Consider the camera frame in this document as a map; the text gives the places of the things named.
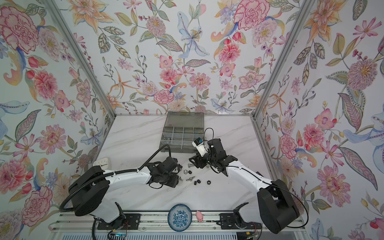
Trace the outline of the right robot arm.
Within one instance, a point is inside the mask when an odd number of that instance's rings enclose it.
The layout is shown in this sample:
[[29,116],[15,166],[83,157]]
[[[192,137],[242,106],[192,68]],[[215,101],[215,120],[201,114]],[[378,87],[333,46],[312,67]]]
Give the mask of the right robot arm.
[[210,165],[217,173],[236,180],[257,196],[259,220],[272,233],[278,234],[288,228],[300,216],[295,196],[283,181],[269,180],[244,166],[236,157],[227,155],[220,139],[197,138],[192,145],[198,152],[189,161],[196,168]]

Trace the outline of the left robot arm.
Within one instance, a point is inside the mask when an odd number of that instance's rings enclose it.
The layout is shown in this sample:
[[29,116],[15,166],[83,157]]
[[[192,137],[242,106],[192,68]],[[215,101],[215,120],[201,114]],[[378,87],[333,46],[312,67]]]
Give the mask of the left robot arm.
[[160,184],[175,188],[182,166],[173,157],[163,162],[147,163],[138,169],[119,171],[91,167],[69,187],[69,195],[61,203],[60,212],[74,212],[81,217],[91,215],[114,228],[123,226],[126,216],[118,202],[107,197],[112,191],[129,186]]

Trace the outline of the grey plastic organizer box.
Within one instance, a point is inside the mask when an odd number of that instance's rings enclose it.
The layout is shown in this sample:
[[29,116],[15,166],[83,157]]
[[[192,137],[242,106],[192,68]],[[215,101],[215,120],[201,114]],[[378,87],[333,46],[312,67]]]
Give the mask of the grey plastic organizer box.
[[194,140],[204,135],[203,113],[169,112],[162,130],[160,146],[169,145],[172,153],[194,154]]

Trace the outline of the blue patterned ceramic plate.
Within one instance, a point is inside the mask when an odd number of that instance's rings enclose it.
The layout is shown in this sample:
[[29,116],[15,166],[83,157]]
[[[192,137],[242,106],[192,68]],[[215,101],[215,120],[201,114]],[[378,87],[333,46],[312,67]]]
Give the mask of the blue patterned ceramic plate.
[[192,211],[185,204],[173,206],[168,213],[168,224],[175,232],[183,232],[188,229],[192,223],[192,219]]

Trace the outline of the pink toy pig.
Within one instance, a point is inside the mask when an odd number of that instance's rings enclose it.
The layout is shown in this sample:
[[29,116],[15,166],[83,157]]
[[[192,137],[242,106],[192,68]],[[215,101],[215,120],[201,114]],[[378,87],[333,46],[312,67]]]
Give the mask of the pink toy pig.
[[204,216],[200,211],[196,211],[196,218],[199,223],[204,221]]

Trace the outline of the white square clock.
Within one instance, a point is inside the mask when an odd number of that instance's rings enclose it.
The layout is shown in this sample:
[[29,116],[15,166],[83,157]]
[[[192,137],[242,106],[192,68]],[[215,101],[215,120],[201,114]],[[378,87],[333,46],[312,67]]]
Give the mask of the white square clock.
[[103,158],[96,160],[93,163],[93,166],[100,166],[102,170],[110,170],[111,169],[111,161],[109,158]]

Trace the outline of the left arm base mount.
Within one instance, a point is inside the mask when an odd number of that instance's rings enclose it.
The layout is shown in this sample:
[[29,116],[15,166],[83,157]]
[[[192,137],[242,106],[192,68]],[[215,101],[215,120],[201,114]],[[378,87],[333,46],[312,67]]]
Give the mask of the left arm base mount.
[[138,230],[141,214],[124,213],[124,217],[120,216],[111,223],[101,221],[98,223],[97,230]]

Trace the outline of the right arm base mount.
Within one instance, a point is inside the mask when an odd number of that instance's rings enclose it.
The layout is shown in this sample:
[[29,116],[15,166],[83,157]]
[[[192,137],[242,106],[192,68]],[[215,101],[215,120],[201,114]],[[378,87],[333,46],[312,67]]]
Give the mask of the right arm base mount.
[[261,230],[262,224],[255,222],[246,222],[240,215],[240,209],[248,205],[249,202],[245,202],[237,206],[232,213],[219,214],[220,219],[216,222],[222,230]]

